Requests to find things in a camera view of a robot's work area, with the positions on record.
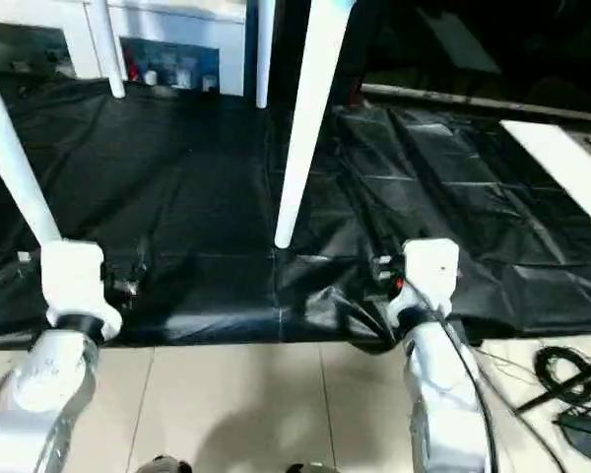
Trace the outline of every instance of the black plastic sheet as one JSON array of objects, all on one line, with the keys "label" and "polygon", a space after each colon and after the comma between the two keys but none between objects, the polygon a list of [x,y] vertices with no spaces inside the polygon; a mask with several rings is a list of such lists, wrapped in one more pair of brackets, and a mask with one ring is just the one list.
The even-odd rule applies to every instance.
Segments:
[{"label": "black plastic sheet", "polygon": [[[389,348],[372,259],[413,237],[461,246],[453,307],[473,337],[591,332],[591,220],[497,121],[336,110],[292,247],[272,245],[291,130],[279,106],[59,83],[11,114],[65,237],[149,269],[117,345],[347,340]],[[0,347],[46,327],[36,243],[0,182]]]}]

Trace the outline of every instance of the white table leg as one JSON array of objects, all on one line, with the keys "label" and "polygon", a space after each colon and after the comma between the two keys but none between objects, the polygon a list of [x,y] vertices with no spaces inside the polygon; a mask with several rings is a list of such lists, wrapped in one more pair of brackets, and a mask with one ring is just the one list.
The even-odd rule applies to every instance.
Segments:
[{"label": "white table leg", "polygon": [[61,239],[27,155],[0,97],[0,177],[39,244]]},{"label": "white table leg", "polygon": [[555,125],[502,120],[501,126],[591,217],[591,155]]},{"label": "white table leg", "polygon": [[355,0],[312,0],[274,243],[287,248]]},{"label": "white table leg", "polygon": [[98,52],[98,60],[102,73],[109,78],[111,93],[117,99],[122,99],[125,97],[125,86],[122,83],[120,61],[116,54],[116,42],[111,28],[109,10],[107,10],[107,0],[93,0],[92,11],[92,20],[97,22],[97,28],[93,30],[100,34],[98,44],[99,49],[102,50]]},{"label": "white table leg", "polygon": [[275,15],[276,0],[259,0],[258,59],[256,63],[256,106],[258,108],[265,108],[267,106]]}]

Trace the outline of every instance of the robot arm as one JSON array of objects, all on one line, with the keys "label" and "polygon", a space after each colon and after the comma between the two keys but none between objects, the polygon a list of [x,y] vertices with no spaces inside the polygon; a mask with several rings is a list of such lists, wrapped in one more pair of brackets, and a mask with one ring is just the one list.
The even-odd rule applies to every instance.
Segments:
[{"label": "robot arm", "polygon": [[56,241],[41,251],[46,330],[6,381],[0,410],[0,473],[61,471],[72,428],[95,392],[98,343],[121,317],[103,296],[102,251]]},{"label": "robot arm", "polygon": [[414,403],[414,470],[488,473],[487,419],[469,377],[469,372],[479,377],[477,363],[452,328],[433,317],[435,311],[443,317],[451,312],[459,248],[449,239],[416,239],[405,244],[404,255],[405,281],[387,314],[409,324],[403,344],[405,379]]}]

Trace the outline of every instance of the white floor tile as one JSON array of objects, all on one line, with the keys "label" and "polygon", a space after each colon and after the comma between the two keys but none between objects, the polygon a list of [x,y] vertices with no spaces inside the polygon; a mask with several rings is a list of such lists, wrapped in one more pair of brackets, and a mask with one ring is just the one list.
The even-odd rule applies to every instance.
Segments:
[{"label": "white floor tile", "polygon": [[131,471],[164,453],[199,473],[332,462],[317,345],[157,349]]},{"label": "white floor tile", "polygon": [[337,467],[342,473],[410,473],[412,406],[405,355],[368,355],[349,344],[321,345]]},{"label": "white floor tile", "polygon": [[153,349],[105,349],[97,392],[72,435],[65,473],[125,473]]}]

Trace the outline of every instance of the tiled floor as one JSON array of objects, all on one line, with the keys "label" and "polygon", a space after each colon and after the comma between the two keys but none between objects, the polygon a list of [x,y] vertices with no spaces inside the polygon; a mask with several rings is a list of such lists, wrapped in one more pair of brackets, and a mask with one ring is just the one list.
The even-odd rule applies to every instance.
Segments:
[{"label": "tiled floor", "polygon": [[[486,343],[483,351],[528,369],[545,343],[591,356],[591,337]],[[0,375],[22,354],[0,353]],[[540,392],[523,369],[478,357],[515,403]],[[404,356],[365,355],[348,344],[248,345],[104,350],[95,401],[73,436],[68,473],[125,473],[161,453],[198,473],[281,472],[318,461],[344,473],[412,472],[411,405]],[[502,471],[556,471],[489,396]],[[560,405],[528,415],[561,452],[568,471],[591,462],[566,445],[550,420]]]}]

